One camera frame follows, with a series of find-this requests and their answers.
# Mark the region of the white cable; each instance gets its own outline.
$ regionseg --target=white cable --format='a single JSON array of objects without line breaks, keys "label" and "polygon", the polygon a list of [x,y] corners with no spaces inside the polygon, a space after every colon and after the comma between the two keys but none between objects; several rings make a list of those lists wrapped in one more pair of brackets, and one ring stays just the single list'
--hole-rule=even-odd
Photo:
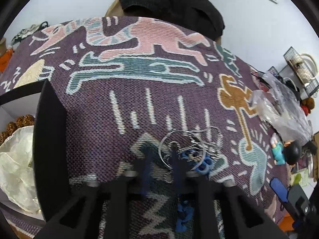
[{"label": "white cable", "polygon": [[293,86],[295,87],[295,90],[297,92],[298,90],[297,90],[297,87],[296,87],[295,83],[293,82],[293,80],[291,80],[289,77],[284,77],[283,80],[285,80],[285,79],[288,79],[293,84]]}]

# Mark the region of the black cloth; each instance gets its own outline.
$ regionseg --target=black cloth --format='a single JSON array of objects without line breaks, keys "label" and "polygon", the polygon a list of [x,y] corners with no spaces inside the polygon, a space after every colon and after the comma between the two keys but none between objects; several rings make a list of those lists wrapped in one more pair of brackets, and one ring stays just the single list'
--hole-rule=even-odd
[{"label": "black cloth", "polygon": [[216,40],[224,21],[208,0],[120,0],[126,15],[164,20]]}]

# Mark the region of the white tissue paper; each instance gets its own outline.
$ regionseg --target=white tissue paper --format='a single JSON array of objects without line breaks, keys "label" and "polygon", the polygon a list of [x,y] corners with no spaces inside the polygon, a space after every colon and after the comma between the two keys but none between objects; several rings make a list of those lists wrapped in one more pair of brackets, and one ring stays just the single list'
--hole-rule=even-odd
[{"label": "white tissue paper", "polygon": [[40,206],[31,167],[33,128],[17,129],[0,146],[0,187],[10,201],[25,211],[37,213]]}]

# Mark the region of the wall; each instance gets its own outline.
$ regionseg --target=wall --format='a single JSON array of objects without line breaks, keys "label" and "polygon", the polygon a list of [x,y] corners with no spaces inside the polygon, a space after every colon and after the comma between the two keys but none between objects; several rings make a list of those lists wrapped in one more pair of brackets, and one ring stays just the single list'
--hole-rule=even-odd
[{"label": "wall", "polygon": [[[309,53],[319,63],[319,38],[291,0],[209,0],[224,18],[222,45],[260,71],[271,66],[281,70],[283,54],[293,46]],[[284,76],[291,76],[289,69]],[[319,98],[308,116],[319,131]]]},{"label": "wall", "polygon": [[9,41],[23,28],[48,21],[50,25],[69,20],[104,17],[114,0],[30,0],[7,29],[4,37]]}]

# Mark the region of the plastic bag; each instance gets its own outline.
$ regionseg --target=plastic bag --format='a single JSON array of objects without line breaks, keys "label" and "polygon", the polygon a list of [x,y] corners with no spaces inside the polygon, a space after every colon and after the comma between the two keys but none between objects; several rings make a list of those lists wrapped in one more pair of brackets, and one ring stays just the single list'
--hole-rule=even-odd
[{"label": "plastic bag", "polygon": [[10,201],[37,213],[40,206],[32,164],[33,126],[17,129],[0,146],[0,187]]},{"label": "plastic bag", "polygon": [[295,95],[270,72],[266,72],[263,79],[272,87],[269,93],[278,103],[278,110],[261,90],[253,91],[250,97],[251,106],[256,107],[259,117],[268,121],[277,130],[283,141],[299,140],[301,145],[305,145],[311,140],[312,127]]}]

